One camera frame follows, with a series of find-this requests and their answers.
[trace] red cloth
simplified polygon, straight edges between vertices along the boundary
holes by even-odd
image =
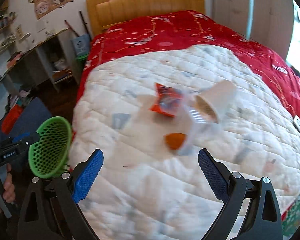
[[[13,108],[10,109],[9,113],[7,114],[1,125],[1,131],[3,133],[8,135],[11,132],[15,122],[21,115],[22,111],[22,107],[18,105],[15,105]]]
[[[300,78],[273,50],[247,41],[231,29],[195,11],[140,17],[97,35],[81,77],[79,100],[93,68],[124,56],[152,51],[186,49],[195,44],[225,47],[260,75],[294,117],[300,117]]]

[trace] headboard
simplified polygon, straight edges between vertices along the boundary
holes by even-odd
[[[205,13],[204,0],[87,0],[87,9],[93,35],[140,16],[181,10]]]

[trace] basket rim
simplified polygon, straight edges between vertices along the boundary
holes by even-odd
[[[62,116],[54,116],[54,117],[51,117],[49,119],[47,119],[46,121],[44,121],[40,126],[39,128],[36,130],[37,133],[40,134],[40,132],[48,125],[48,123],[50,124],[51,122],[55,121],[55,120],[58,120],[58,121],[62,121],[65,125],[66,125],[66,128],[67,128],[67,134],[68,134],[68,140],[67,140],[67,145],[66,145],[66,150],[65,152],[63,153],[63,157],[61,158],[59,164],[56,166],[56,168],[51,171],[50,173],[48,174],[42,174],[40,173],[39,171],[37,171],[37,169],[35,168],[34,164],[33,164],[33,160],[31,159],[33,156],[33,152],[34,152],[34,144],[30,145],[29,147],[29,151],[28,151],[28,161],[29,161],[29,166],[30,166],[30,169],[32,171],[32,173],[41,178],[41,179],[48,179],[50,177],[52,177],[53,175],[55,175],[59,170],[60,168],[65,165],[65,161],[66,161],[66,158],[67,158],[67,154],[68,154],[68,151],[69,151],[69,148],[70,148],[70,144],[71,144],[71,133],[72,133],[72,130],[71,130],[71,125],[70,123],[68,122],[67,119],[65,119],[64,117]]]

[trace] mattress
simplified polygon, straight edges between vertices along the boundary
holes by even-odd
[[[154,83],[193,93],[227,79],[239,89],[219,129],[185,156],[163,136],[171,119],[149,111]],[[281,212],[300,191],[300,133],[280,99],[233,51],[214,45],[120,57],[89,71],[75,109],[69,164],[99,148],[104,165],[79,206],[100,239],[201,239],[223,204],[199,165],[207,148],[230,171],[271,179]],[[245,201],[229,238],[236,236]]]
[[[285,61],[273,50],[245,40],[196,11],[139,17],[96,36],[82,74],[78,98],[84,92],[90,71],[105,62],[153,51],[186,49],[195,44],[217,45],[233,51],[262,78],[293,117],[300,117],[300,78]]]

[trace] green plastic basket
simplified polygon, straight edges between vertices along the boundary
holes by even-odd
[[[41,138],[29,148],[29,165],[42,179],[58,177],[65,171],[71,143],[71,125],[60,116],[46,120],[37,129]]]

